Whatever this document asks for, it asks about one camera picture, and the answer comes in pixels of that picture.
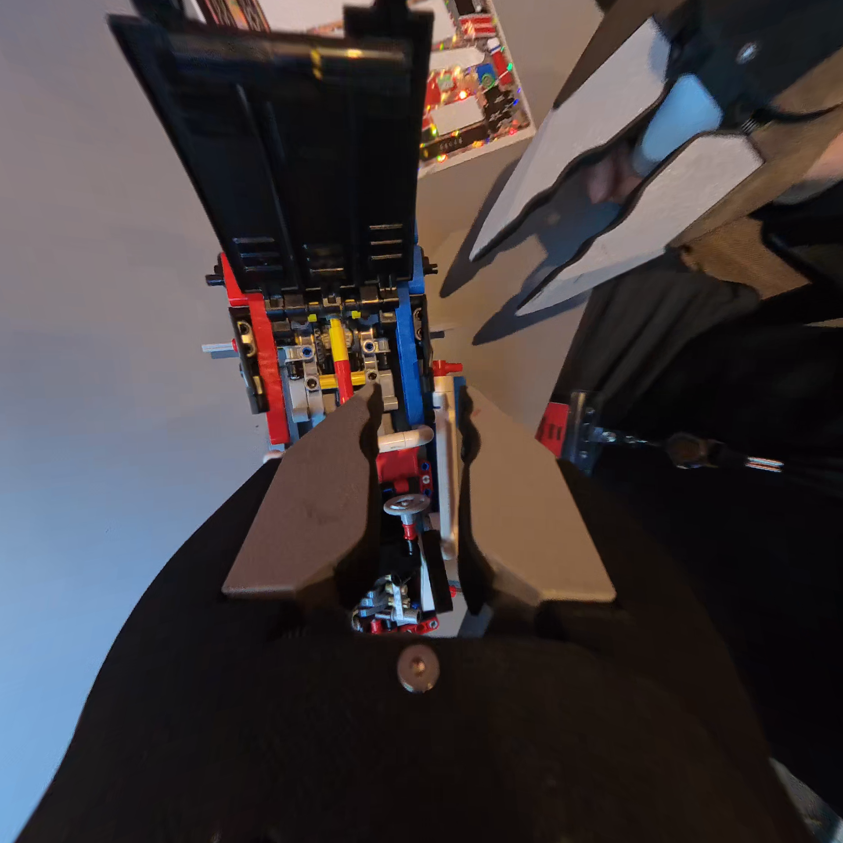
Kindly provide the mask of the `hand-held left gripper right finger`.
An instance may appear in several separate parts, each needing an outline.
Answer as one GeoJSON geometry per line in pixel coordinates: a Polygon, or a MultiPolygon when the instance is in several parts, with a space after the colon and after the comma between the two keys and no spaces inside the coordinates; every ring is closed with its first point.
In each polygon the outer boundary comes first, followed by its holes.
{"type": "Polygon", "coordinates": [[[459,398],[458,578],[470,613],[496,599],[609,605],[616,589],[552,453],[479,389],[459,398]]]}

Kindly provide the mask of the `holographic sticker sheet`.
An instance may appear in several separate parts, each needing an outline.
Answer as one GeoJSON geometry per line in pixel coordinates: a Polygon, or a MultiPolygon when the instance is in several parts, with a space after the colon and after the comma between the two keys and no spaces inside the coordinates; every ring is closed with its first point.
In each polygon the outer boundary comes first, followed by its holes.
{"type": "MultiPolygon", "coordinates": [[[[342,37],[343,10],[366,1],[188,1],[208,25],[342,37]]],[[[530,107],[491,2],[409,1],[433,15],[418,177],[436,173],[535,132],[530,107]]]]}

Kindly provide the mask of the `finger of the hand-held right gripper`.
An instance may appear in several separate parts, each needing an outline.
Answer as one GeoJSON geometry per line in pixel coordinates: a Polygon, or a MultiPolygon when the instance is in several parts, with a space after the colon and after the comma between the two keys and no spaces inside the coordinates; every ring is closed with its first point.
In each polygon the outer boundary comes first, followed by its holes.
{"type": "Polygon", "coordinates": [[[692,138],[638,186],[610,226],[521,302],[516,315],[554,307],[658,258],[763,163],[743,134],[713,132],[692,138]]]}
{"type": "Polygon", "coordinates": [[[485,217],[470,260],[509,237],[572,163],[606,147],[659,101],[670,51],[669,38],[648,18],[551,109],[485,217]]]}

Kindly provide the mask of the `person's right hand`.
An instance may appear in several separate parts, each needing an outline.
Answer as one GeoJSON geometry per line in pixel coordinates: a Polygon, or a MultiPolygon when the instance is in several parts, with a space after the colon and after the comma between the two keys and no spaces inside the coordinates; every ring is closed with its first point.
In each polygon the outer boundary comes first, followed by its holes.
{"type": "Polygon", "coordinates": [[[649,121],[630,155],[633,171],[645,178],[686,142],[717,130],[723,110],[700,79],[680,76],[649,121]]]}

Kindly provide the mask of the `grey desk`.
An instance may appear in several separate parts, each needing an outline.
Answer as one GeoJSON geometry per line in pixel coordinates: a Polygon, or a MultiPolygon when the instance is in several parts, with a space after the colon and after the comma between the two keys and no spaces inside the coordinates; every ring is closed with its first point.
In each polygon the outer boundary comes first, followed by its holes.
{"type": "Polygon", "coordinates": [[[2,841],[161,568],[258,469],[218,244],[106,24],[2,2],[2,841]]]}

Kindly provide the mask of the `white blue brick panel assembly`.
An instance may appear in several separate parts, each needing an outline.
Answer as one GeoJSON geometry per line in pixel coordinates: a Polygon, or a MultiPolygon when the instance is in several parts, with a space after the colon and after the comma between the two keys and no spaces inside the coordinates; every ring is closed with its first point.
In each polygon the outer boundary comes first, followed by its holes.
{"type": "Polygon", "coordinates": [[[462,374],[462,364],[434,359],[432,407],[435,421],[437,458],[437,495],[440,542],[443,559],[454,562],[458,555],[458,499],[460,450],[458,400],[455,376],[462,374]]]}

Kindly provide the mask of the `toy brick vehicle model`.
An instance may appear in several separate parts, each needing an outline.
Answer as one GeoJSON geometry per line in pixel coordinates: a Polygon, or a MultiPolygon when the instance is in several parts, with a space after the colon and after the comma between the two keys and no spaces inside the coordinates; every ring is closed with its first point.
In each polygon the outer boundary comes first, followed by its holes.
{"type": "Polygon", "coordinates": [[[386,524],[354,631],[425,635],[461,592],[443,559],[432,347],[417,171],[433,15],[343,10],[342,37],[203,24],[184,2],[132,2],[107,27],[220,246],[238,358],[269,459],[376,384],[386,524]]]}

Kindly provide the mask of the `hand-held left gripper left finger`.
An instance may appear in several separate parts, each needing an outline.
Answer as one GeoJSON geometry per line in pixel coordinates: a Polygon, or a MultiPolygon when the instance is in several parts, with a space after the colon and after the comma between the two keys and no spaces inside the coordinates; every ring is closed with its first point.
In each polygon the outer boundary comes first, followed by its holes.
{"type": "Polygon", "coordinates": [[[384,405],[369,384],[297,441],[223,582],[230,598],[360,599],[378,576],[376,458],[384,405]]]}

